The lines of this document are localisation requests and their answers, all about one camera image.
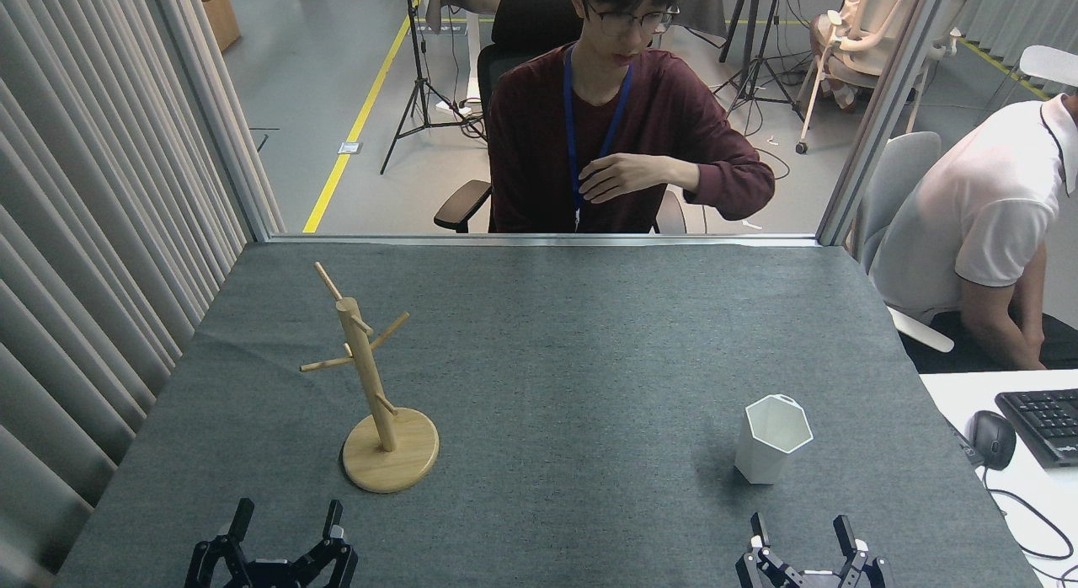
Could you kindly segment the person's hand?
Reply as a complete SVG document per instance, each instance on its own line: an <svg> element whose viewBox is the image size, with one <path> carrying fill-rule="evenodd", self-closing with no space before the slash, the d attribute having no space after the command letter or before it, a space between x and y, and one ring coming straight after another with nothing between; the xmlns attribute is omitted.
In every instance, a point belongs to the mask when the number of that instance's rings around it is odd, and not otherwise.
<svg viewBox="0 0 1078 588"><path fill-rule="evenodd" d="M700 184L697 164L677 158L620 152L593 159L579 174L579 193L593 204L657 184L674 184L696 193Z"/></svg>

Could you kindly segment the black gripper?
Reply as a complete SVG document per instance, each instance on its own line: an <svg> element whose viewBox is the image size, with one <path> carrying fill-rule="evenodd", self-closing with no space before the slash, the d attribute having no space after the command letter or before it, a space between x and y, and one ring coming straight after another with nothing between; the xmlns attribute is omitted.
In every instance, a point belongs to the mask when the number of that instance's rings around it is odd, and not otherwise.
<svg viewBox="0 0 1078 588"><path fill-rule="evenodd" d="M894 587L893 565L882 556L869 558L867 544L855 538L846 515L838 515L833 519L841 553L846 557L846 564L839 573L823 569L796 571L771 550L762 515L755 512L750 517L750 549L735 562L740 587L765 587L768 583L771 587L838 588L858 587L862 580L867 582L866 587Z"/></svg>
<svg viewBox="0 0 1078 588"><path fill-rule="evenodd" d="M211 541L194 546L185 576L185 587L211 587L215 568L223 559L231 574L226 587L308 587L323 570L333 564L326 587L350 587L359 557L340 527L343 505L331 500L323 524L323 536L293 563L286 559L248 561L241 542L253 518L254 502L243 497L226 531Z"/></svg>

